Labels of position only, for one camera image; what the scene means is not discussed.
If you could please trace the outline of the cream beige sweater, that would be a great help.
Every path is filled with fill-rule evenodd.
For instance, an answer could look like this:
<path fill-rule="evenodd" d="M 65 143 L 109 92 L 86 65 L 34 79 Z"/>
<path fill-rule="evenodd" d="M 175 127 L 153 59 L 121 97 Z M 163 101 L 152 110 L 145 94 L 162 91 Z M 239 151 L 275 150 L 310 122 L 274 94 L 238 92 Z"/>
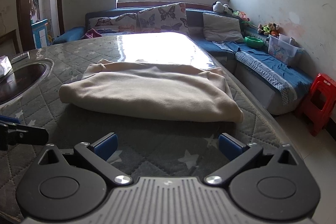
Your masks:
<path fill-rule="evenodd" d="M 91 64 L 59 89 L 63 103 L 105 114 L 166 121 L 244 120 L 221 68 L 112 62 Z"/>

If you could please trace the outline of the large butterfly print pillow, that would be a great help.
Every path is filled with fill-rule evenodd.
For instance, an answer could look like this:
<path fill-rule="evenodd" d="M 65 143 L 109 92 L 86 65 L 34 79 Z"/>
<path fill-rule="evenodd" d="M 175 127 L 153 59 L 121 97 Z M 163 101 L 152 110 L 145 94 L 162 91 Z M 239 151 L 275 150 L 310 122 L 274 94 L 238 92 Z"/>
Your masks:
<path fill-rule="evenodd" d="M 189 36 L 184 2 L 144 9 L 137 16 L 142 33 L 177 32 Z"/>

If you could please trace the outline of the white remote control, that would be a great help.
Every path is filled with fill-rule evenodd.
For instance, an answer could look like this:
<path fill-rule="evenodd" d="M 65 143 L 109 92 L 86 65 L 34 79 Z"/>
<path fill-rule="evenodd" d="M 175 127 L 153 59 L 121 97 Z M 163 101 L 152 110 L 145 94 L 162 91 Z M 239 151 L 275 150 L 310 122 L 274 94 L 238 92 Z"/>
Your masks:
<path fill-rule="evenodd" d="M 20 55 L 17 55 L 11 59 L 11 63 L 17 63 L 21 61 L 22 59 L 29 58 L 30 54 L 28 52 L 23 52 Z"/>

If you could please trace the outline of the red plastic stool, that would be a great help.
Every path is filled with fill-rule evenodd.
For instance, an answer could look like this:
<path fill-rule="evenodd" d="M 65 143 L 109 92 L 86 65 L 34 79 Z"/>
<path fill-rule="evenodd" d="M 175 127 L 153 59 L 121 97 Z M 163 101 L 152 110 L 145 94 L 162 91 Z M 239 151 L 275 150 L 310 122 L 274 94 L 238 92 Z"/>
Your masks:
<path fill-rule="evenodd" d="M 335 96 L 335 80 L 319 73 L 297 112 L 300 118 L 308 120 L 311 135 L 317 136 L 327 125 L 335 107 Z"/>

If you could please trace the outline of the pink white tissue pack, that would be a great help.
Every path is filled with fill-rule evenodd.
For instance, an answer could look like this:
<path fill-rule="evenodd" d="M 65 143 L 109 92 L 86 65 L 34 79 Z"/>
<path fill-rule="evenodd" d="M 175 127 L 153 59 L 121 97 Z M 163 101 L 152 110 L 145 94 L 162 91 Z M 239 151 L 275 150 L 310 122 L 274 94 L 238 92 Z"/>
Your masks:
<path fill-rule="evenodd" d="M 12 65 L 7 56 L 0 57 L 0 77 L 4 77 L 11 71 Z"/>

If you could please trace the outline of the magenta blanket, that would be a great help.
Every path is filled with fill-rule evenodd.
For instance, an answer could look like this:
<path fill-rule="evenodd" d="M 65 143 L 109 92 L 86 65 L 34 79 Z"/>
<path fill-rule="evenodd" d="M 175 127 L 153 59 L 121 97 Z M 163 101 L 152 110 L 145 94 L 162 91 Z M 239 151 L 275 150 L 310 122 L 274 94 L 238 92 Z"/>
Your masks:
<path fill-rule="evenodd" d="M 93 39 L 99 37 L 102 37 L 102 34 L 98 33 L 95 29 L 91 28 L 81 37 L 81 39 Z"/>

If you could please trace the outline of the clear plastic storage box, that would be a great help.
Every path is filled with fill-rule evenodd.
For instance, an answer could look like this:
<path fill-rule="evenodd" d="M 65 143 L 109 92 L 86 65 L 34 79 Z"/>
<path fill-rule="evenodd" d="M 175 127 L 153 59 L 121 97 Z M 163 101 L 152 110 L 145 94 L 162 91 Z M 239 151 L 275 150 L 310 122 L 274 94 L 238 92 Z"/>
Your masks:
<path fill-rule="evenodd" d="M 268 53 L 285 65 L 296 67 L 303 54 L 303 48 L 296 47 L 275 36 L 270 36 Z"/>

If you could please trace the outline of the grey quilted star table cover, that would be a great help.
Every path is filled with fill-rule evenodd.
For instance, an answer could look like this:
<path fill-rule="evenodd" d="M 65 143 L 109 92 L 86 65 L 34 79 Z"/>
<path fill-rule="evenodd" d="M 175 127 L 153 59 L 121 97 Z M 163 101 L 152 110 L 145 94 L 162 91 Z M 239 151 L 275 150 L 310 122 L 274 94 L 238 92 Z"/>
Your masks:
<path fill-rule="evenodd" d="M 51 59 L 50 74 L 1 114 L 21 123 L 45 128 L 50 141 L 68 148 L 81 141 L 93 142 L 110 132 L 120 148 L 111 163 L 133 178 L 139 176 L 198 176 L 218 169 L 227 159 L 218 150 L 218 136 L 226 132 L 243 143 L 256 142 L 266 149 L 278 147 L 287 137 L 276 120 L 230 73 L 225 97 L 209 96 L 198 85 L 172 94 L 169 101 L 151 106 L 150 89 L 137 81 L 124 92 L 88 100 L 67 94 L 62 102 L 59 88 L 78 83 L 86 68 L 104 59 L 124 67 L 129 63 L 174 64 L 181 72 L 208 72 L 219 63 L 191 39 L 176 33 L 109 36 L 79 40 L 30 52 L 29 60 Z"/>

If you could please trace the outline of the blue white cabinet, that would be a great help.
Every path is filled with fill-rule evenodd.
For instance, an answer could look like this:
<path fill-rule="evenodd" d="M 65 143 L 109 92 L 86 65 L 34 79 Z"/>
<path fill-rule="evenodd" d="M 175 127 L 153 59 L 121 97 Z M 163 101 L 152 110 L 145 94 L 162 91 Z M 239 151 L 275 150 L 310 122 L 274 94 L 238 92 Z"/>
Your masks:
<path fill-rule="evenodd" d="M 31 25 L 33 40 L 36 49 L 48 47 L 50 45 L 48 32 L 47 32 L 48 20 L 43 19 Z"/>

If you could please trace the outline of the green plastic bowl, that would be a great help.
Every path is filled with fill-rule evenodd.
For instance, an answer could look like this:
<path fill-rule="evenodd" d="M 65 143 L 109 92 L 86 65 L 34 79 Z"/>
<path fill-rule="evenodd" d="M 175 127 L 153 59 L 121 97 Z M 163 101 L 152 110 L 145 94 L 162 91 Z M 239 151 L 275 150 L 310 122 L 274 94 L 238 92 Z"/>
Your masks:
<path fill-rule="evenodd" d="M 254 38 L 252 36 L 246 36 L 244 38 L 244 42 L 247 46 L 255 49 L 262 48 L 264 46 L 264 42 L 261 39 Z"/>

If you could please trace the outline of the plain grey cushion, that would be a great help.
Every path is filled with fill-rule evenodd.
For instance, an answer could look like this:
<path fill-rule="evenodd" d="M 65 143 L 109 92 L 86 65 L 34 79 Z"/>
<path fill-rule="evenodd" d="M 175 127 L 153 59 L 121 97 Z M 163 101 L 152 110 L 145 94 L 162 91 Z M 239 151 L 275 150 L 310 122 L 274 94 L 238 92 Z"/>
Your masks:
<path fill-rule="evenodd" d="M 203 13 L 203 35 L 210 42 L 244 42 L 236 18 Z"/>

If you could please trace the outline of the black white plush toy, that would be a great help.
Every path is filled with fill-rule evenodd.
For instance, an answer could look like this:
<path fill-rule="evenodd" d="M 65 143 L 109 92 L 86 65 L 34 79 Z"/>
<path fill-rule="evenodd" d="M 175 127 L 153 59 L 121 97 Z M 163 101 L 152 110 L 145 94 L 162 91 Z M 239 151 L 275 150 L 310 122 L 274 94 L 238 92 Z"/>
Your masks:
<path fill-rule="evenodd" d="M 218 14 L 229 14 L 232 15 L 234 13 L 233 9 L 230 8 L 228 4 L 222 4 L 220 1 L 216 1 L 213 4 L 213 12 Z"/>

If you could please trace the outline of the blue corner sofa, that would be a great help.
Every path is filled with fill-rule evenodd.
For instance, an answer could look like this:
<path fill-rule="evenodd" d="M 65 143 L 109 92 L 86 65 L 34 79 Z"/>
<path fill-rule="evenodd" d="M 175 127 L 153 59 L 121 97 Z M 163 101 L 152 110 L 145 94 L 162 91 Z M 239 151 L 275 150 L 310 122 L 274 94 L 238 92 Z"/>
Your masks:
<path fill-rule="evenodd" d="M 296 68 L 294 51 L 277 38 L 262 38 L 261 48 L 250 47 L 236 16 L 188 9 L 184 2 L 147 9 L 114 9 L 86 14 L 83 26 L 74 27 L 54 42 L 61 44 L 92 36 L 177 32 L 222 63 L 274 115 L 293 111 L 308 94 L 313 80 Z"/>

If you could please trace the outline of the long butterfly print pillow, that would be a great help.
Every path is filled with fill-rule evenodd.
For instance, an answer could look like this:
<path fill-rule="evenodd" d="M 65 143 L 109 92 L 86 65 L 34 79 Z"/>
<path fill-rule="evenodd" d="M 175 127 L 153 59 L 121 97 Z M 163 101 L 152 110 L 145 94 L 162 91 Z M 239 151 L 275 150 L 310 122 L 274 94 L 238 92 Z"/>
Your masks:
<path fill-rule="evenodd" d="M 88 29 L 94 29 L 99 34 L 135 33 L 137 29 L 137 14 L 126 13 L 118 16 L 90 18 L 88 19 Z"/>

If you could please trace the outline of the colourful plush toys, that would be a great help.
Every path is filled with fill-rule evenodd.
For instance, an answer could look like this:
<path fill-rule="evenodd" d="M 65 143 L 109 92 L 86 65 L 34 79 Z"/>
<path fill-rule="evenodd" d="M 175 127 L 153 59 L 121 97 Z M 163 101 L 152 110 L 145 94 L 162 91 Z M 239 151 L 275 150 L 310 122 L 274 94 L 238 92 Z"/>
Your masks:
<path fill-rule="evenodd" d="M 276 23 L 268 23 L 266 25 L 259 24 L 257 32 L 265 36 L 279 36 L 280 26 Z"/>

